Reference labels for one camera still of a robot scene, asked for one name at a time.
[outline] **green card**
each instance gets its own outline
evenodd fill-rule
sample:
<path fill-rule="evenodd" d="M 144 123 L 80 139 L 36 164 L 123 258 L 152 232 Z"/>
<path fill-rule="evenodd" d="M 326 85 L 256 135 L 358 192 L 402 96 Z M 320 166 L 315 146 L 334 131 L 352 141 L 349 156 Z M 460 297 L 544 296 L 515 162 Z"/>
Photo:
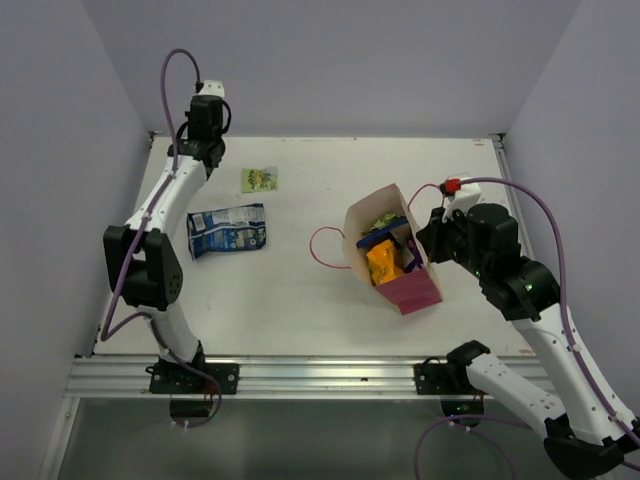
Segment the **green card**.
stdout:
<path fill-rule="evenodd" d="M 278 169 L 269 167 L 263 170 L 242 169 L 242 193 L 268 192 L 278 189 Z"/>

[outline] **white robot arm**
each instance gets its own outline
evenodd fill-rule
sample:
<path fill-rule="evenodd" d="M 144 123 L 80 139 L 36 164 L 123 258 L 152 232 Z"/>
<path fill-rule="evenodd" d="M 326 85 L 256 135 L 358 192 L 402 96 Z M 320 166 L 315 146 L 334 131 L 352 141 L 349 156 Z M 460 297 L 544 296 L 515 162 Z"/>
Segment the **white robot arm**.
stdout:
<path fill-rule="evenodd" d="M 153 318 L 153 325 L 149 323 L 153 334 L 157 340 L 162 340 L 159 341 L 161 361 L 156 368 L 160 365 L 165 370 L 172 369 L 171 364 L 175 366 L 175 363 L 189 364 L 197 370 L 204 368 L 202 346 L 189 329 L 178 300 L 182 269 L 170 238 L 191 199 L 222 160 L 225 152 L 222 134 L 228 129 L 228 123 L 223 125 L 224 108 L 229 114 L 222 83 L 204 81 L 191 99 L 186 123 L 188 134 L 184 139 L 177 139 L 177 157 L 172 145 L 162 176 L 147 200 L 124 226 L 108 227 L 104 234 L 107 269 L 114 295 L 121 295 L 143 316 Z M 129 258 L 127 265 L 132 244 L 137 251 L 144 252 L 144 258 Z M 162 372 L 154 373 L 155 378 L 162 377 Z M 175 383 L 182 382 L 184 388 L 158 393 L 189 393 L 188 372 L 174 368 L 168 377 L 174 378 Z M 202 380 L 194 379 L 193 385 L 196 386 L 193 390 L 198 390 Z"/>
<path fill-rule="evenodd" d="M 442 367 L 451 381 L 492 395 L 524 420 L 567 477 L 604 474 L 638 448 L 640 424 L 603 377 L 568 309 L 565 331 L 559 286 L 544 265 L 520 255 L 515 219 L 501 205 L 477 204 L 479 186 L 465 181 L 473 182 L 450 179 L 441 186 L 451 201 L 432 211 L 417 238 L 431 261 L 454 260 L 478 278 L 487 300 L 527 340 L 558 397 L 513 372 L 479 342 L 452 351 Z M 442 367 L 425 363 L 423 373 Z"/>

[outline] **white wall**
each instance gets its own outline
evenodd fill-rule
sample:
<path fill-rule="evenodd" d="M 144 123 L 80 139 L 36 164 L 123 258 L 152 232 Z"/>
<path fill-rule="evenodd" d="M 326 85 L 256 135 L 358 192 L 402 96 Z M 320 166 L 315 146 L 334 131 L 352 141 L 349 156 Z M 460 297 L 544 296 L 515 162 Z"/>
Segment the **white wall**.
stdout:
<path fill-rule="evenodd" d="M 233 134 L 503 132 L 579 0 L 83 0 L 130 98 L 166 132 L 157 72 L 190 49 Z M 171 67 L 182 118 L 193 73 Z"/>
<path fill-rule="evenodd" d="M 569 300 L 584 340 L 640 412 L 640 2 L 585 0 L 507 135 L 516 180 L 548 200 L 566 244 Z M 546 220 L 524 215 L 556 264 Z"/>
<path fill-rule="evenodd" d="M 0 7 L 0 477 L 39 471 L 106 292 L 146 133 L 77 0 Z"/>

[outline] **white table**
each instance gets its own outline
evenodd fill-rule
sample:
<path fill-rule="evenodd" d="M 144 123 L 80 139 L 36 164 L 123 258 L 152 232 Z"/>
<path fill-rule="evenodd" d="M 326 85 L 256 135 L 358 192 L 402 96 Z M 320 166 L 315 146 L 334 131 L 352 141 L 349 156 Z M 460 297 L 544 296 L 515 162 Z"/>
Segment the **white table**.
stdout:
<path fill-rule="evenodd" d="M 169 145 L 156 138 L 138 205 L 160 176 Z M 500 312 L 481 295 L 477 280 L 460 266 L 436 266 L 444 302 L 401 316 L 348 270 L 317 264 L 310 235 L 320 226 L 342 226 L 347 208 L 374 190 L 397 183 L 407 201 L 426 182 L 447 176 L 501 176 L 489 139 L 254 138 L 226 139 L 220 168 L 196 194 L 189 212 L 262 202 L 267 245 L 260 251 L 210 253 L 193 261 L 186 227 L 173 246 L 184 270 L 180 301 L 208 355 L 427 356 L 444 355 L 468 340 L 493 353 L 532 352 Z M 241 194 L 244 167 L 278 167 L 277 191 Z M 504 187 L 483 184 L 488 202 L 509 208 Z M 412 211 L 424 225 L 438 193 L 424 190 Z M 322 232 L 316 252 L 341 263 L 339 234 Z M 133 310 L 123 301 L 115 321 Z M 96 354 L 155 354 L 144 322 L 133 322 Z"/>

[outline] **blue snack bag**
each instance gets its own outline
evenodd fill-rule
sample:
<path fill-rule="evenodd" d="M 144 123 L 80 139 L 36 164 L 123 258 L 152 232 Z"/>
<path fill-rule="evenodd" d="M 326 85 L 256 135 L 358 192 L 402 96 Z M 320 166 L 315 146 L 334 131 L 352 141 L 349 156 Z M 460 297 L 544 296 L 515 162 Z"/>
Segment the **blue snack bag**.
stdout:
<path fill-rule="evenodd" d="M 267 243 L 264 205 L 188 213 L 189 251 L 195 260 L 207 252 L 259 250 Z"/>

